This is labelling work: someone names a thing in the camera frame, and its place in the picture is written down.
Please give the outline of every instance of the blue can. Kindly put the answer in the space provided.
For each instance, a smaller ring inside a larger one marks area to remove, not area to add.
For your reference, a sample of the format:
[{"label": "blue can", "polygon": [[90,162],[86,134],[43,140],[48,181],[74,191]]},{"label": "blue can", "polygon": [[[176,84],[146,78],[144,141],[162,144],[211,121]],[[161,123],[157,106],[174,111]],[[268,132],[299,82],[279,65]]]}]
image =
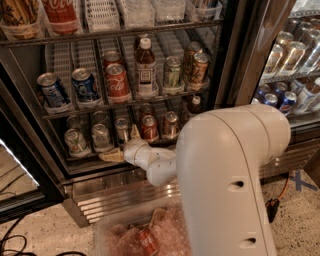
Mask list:
[{"label": "blue can", "polygon": [[97,86],[92,73],[85,68],[78,68],[72,72],[72,84],[81,102],[99,99]]},{"label": "blue can", "polygon": [[297,102],[297,95],[294,92],[285,92],[280,103],[279,110],[285,116],[289,115],[292,107]]},{"label": "blue can", "polygon": [[37,79],[41,92],[50,108],[60,108],[70,103],[60,78],[54,73],[44,73]]},{"label": "blue can", "polygon": [[264,96],[263,104],[276,107],[278,104],[278,97],[272,93],[267,93]]}]

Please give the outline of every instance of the speckled floor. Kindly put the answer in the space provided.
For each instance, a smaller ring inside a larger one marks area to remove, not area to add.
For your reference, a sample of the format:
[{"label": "speckled floor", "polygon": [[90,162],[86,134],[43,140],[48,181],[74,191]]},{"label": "speckled floor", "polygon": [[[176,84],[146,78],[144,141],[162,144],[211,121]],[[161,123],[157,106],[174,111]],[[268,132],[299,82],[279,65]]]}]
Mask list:
[{"label": "speckled floor", "polygon": [[[265,199],[278,196],[286,177],[265,181]],[[0,237],[13,221],[0,225]],[[320,255],[320,191],[304,171],[293,171],[280,201],[278,214],[271,224],[278,256]],[[25,235],[25,251],[37,256],[54,256],[66,251],[80,251],[94,256],[94,227],[78,228],[61,205],[26,216],[12,234]],[[6,248],[19,250],[21,240],[9,241]]]}]

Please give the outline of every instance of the drink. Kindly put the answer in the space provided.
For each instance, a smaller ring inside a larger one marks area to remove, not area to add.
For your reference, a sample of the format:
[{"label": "drink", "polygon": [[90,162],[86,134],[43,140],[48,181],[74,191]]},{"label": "drink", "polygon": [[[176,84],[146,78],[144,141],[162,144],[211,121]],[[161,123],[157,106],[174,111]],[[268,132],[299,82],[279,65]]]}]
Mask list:
[{"label": "drink", "polygon": [[198,52],[193,56],[192,70],[189,75],[189,82],[201,84],[206,78],[210,57],[204,52]]},{"label": "drink", "polygon": [[267,93],[264,96],[262,103],[272,107],[276,107],[278,104],[278,97],[272,93]]},{"label": "drink", "polygon": [[141,230],[137,237],[147,256],[154,256],[159,252],[159,245],[149,228]]},{"label": "drink", "polygon": [[[127,72],[121,64],[110,64],[106,69],[108,94],[110,97],[125,97],[130,93]],[[128,98],[118,100],[125,102]]]},{"label": "drink", "polygon": [[129,126],[128,121],[125,118],[118,118],[115,121],[115,127],[117,130],[118,141],[120,144],[126,144],[130,137],[129,137]]},{"label": "drink", "polygon": [[292,110],[294,114],[304,113],[311,103],[317,98],[320,93],[320,78],[317,78],[314,83],[308,83],[299,93],[297,103]]},{"label": "drink", "polygon": [[193,56],[197,52],[202,52],[202,46],[198,42],[191,42],[184,49],[183,55],[183,73],[186,77],[191,74],[192,66],[193,66]]},{"label": "drink", "polygon": [[162,137],[174,139],[178,136],[178,116],[174,111],[169,111],[163,116]]},{"label": "drink", "polygon": [[72,72],[72,84],[79,101],[90,102],[99,99],[94,77],[85,68],[78,68]]},{"label": "drink", "polygon": [[41,92],[50,108],[60,108],[70,103],[61,80],[53,73],[44,73],[37,79]]},{"label": "drink", "polygon": [[163,87],[178,88],[180,87],[181,60],[176,56],[169,56],[163,66]]},{"label": "drink", "polygon": [[79,29],[73,0],[42,0],[42,4],[53,32],[67,35]]},{"label": "drink", "polygon": [[103,55],[103,66],[104,70],[107,69],[107,67],[110,64],[121,64],[123,65],[123,60],[121,58],[121,54],[117,51],[107,51]]},{"label": "drink", "polygon": [[300,42],[292,42],[286,48],[283,57],[279,63],[278,76],[293,75],[305,54],[306,46]]},{"label": "drink", "polygon": [[275,75],[282,55],[283,48],[280,45],[275,44],[269,54],[261,79],[269,79]]},{"label": "drink", "polygon": [[159,139],[158,123],[154,116],[146,115],[141,121],[141,138],[147,142]]},{"label": "drink", "polygon": [[136,90],[141,98],[155,96],[156,85],[156,57],[151,50],[151,40],[142,38],[140,47],[135,55]]},{"label": "drink", "polygon": [[289,115],[296,101],[297,95],[294,92],[285,92],[279,106],[280,112],[285,116]]},{"label": "drink", "polygon": [[81,131],[78,129],[69,129],[64,134],[64,140],[72,154],[79,154],[87,149],[87,142]]}]

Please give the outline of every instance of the fridge door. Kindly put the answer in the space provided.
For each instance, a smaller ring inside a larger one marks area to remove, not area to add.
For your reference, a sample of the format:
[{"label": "fridge door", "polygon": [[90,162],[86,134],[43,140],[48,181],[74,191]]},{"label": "fridge door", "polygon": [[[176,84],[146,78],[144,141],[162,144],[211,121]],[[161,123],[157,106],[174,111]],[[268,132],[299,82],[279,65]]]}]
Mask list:
[{"label": "fridge door", "polygon": [[0,80],[0,223],[64,199],[52,158],[12,97]]}]

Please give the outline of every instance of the coca-cola can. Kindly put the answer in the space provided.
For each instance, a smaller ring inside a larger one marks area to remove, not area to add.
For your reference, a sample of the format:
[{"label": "coca-cola can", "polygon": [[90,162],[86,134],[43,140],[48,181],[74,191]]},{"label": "coca-cola can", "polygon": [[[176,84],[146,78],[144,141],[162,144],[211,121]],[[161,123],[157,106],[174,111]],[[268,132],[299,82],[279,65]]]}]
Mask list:
[{"label": "coca-cola can", "polygon": [[130,93],[127,72],[121,64],[110,64],[105,75],[109,97],[124,97]]},{"label": "coca-cola can", "polygon": [[79,29],[79,21],[73,0],[41,0],[52,31],[59,35],[73,34]]},{"label": "coca-cola can", "polygon": [[154,256],[159,252],[159,245],[149,228],[142,229],[137,238],[140,241],[147,256]]},{"label": "coca-cola can", "polygon": [[154,116],[146,115],[141,122],[141,137],[147,142],[159,139],[158,123]]}]

